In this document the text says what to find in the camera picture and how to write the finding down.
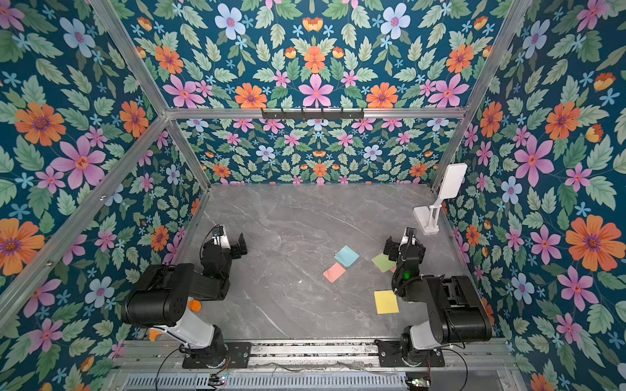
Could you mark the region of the green memo pad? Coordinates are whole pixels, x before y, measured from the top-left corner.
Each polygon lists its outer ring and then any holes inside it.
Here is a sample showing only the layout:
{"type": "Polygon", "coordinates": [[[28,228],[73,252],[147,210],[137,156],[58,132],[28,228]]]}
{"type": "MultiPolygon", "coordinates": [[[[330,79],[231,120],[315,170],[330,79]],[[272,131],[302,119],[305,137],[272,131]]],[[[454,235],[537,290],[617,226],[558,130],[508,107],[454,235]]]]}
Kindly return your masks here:
{"type": "Polygon", "coordinates": [[[373,264],[380,270],[381,273],[386,273],[388,271],[395,271],[396,262],[391,261],[389,257],[381,253],[372,259],[373,264]]]}

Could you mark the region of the blue memo pad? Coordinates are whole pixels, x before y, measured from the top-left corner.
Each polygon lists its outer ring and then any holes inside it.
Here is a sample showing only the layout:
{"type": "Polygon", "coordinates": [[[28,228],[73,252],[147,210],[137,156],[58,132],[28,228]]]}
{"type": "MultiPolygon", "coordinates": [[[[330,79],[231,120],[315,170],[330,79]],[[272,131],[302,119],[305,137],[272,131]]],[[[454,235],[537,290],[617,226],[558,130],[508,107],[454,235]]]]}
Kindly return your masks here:
{"type": "Polygon", "coordinates": [[[348,246],[344,246],[334,255],[336,261],[343,267],[350,267],[359,259],[359,257],[360,255],[348,246]]]}

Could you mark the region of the yellow memo pad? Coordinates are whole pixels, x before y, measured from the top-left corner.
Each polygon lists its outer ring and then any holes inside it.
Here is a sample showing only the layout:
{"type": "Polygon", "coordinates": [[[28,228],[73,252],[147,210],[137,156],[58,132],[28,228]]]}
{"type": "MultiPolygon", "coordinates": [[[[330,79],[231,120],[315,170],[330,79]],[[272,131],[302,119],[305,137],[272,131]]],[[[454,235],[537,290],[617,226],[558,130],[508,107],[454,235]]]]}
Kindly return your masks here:
{"type": "Polygon", "coordinates": [[[378,314],[398,314],[397,296],[391,290],[375,291],[374,301],[378,314]]]}

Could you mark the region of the pink memo pad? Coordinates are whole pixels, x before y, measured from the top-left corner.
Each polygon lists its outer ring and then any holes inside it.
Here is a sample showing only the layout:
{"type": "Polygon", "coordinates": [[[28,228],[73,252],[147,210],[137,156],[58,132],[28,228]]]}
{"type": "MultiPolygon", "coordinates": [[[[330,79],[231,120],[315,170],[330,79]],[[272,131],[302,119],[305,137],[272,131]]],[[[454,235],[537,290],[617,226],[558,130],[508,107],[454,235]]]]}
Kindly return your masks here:
{"type": "Polygon", "coordinates": [[[346,271],[347,270],[343,265],[336,262],[323,273],[323,276],[324,278],[326,278],[326,280],[329,281],[329,283],[335,283],[340,277],[342,277],[346,273],[346,271]]]}

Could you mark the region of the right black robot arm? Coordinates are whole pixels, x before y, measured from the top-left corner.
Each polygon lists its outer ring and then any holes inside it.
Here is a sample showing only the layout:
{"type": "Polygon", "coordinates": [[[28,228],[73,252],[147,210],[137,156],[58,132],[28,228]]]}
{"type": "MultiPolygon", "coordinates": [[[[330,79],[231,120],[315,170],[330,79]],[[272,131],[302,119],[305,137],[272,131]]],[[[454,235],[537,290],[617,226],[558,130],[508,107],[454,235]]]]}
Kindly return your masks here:
{"type": "Polygon", "coordinates": [[[391,291],[397,298],[421,303],[426,319],[407,326],[401,334],[399,353],[404,361],[415,360],[428,351],[492,339],[492,321],[466,275],[427,275],[421,272],[425,246],[409,231],[402,240],[386,240],[383,254],[395,263],[391,291]]]}

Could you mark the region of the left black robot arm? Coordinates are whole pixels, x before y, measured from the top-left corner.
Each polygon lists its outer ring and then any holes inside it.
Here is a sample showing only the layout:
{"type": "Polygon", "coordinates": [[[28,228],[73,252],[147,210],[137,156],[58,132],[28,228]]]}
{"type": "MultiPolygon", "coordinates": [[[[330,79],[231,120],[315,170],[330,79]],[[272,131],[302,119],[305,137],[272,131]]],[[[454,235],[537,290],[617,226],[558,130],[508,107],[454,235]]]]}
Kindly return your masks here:
{"type": "Polygon", "coordinates": [[[189,303],[223,301],[232,263],[247,253],[243,235],[232,243],[223,227],[215,226],[200,249],[202,272],[192,263],[148,267],[127,298],[122,322],[166,334],[181,343],[183,354],[220,364],[228,352],[221,330],[196,315],[189,303]]]}

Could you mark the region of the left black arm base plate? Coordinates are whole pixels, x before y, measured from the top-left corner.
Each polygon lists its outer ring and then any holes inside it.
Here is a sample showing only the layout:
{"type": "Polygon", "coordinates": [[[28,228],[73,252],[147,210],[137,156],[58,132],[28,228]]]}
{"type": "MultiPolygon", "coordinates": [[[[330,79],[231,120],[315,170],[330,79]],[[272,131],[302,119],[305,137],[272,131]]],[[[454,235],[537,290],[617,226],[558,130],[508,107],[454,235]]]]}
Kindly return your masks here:
{"type": "Polygon", "coordinates": [[[247,368],[251,357],[249,342],[218,343],[203,349],[187,350],[184,369],[242,369],[247,368]]]}

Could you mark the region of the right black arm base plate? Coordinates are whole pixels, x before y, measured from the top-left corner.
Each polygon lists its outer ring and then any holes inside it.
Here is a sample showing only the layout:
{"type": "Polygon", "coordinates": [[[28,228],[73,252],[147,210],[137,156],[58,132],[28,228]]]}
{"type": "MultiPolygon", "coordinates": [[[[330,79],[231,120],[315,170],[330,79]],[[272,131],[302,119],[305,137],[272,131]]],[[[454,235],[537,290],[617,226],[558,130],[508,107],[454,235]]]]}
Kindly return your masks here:
{"type": "Polygon", "coordinates": [[[416,350],[402,340],[376,339],[379,365],[382,368],[443,368],[441,350],[416,350]]]}

